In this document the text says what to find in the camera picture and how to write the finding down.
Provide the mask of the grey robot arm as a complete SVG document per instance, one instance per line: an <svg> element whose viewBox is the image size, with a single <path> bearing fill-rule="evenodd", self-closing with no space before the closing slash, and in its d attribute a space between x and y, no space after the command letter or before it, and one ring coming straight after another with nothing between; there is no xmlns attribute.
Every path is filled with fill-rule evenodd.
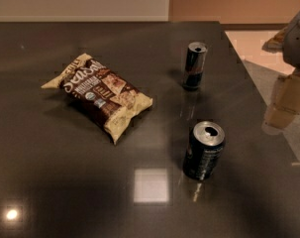
<svg viewBox="0 0 300 238"><path fill-rule="evenodd" d="M287 26L283 40L283 60L300 68L300 11Z"/></svg>

